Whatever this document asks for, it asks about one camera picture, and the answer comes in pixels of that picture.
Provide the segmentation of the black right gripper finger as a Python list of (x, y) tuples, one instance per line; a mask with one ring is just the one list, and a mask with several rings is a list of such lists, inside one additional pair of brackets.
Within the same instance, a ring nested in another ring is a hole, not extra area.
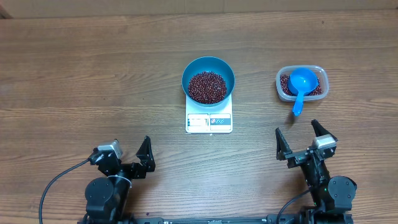
[(280, 161), (286, 160), (287, 156), (292, 153), (292, 150), (279, 128), (275, 130), (275, 136), (277, 142), (276, 159)]
[(313, 119), (311, 121), (311, 125), (313, 127), (316, 137), (329, 134), (336, 142), (338, 141), (338, 138), (336, 138), (331, 132), (327, 131), (316, 119)]

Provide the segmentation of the blue plastic measuring scoop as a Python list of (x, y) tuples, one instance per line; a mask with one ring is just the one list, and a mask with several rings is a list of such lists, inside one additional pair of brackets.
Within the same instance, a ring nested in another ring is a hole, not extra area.
[(318, 86), (318, 78), (308, 68), (297, 68), (289, 76), (288, 88), (296, 96), (292, 108), (294, 116), (300, 116), (303, 110), (304, 96), (311, 93)]

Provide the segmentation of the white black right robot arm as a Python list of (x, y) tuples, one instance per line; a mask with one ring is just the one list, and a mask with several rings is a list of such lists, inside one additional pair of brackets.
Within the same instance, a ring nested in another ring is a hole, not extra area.
[[(355, 181), (345, 176), (331, 177), (325, 161), (335, 155), (336, 138), (317, 120), (311, 125), (316, 137), (306, 150), (293, 152), (281, 130), (275, 130), (277, 152), (276, 159), (287, 161), (289, 169), (300, 167), (308, 189), (289, 200), (278, 212), (272, 223), (353, 223), (348, 212), (358, 188)], [(298, 214), (284, 215), (284, 210), (303, 197), (310, 194), (313, 206), (304, 206)]]

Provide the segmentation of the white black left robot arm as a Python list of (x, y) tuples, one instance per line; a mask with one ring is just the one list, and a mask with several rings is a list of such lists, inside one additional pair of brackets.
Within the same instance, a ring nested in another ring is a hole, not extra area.
[(133, 215), (124, 212), (132, 180), (144, 179), (155, 171), (150, 137), (146, 136), (136, 152), (139, 162), (123, 164), (119, 141), (93, 149), (88, 161), (104, 174), (92, 180), (85, 189), (86, 215), (82, 223), (136, 223)]

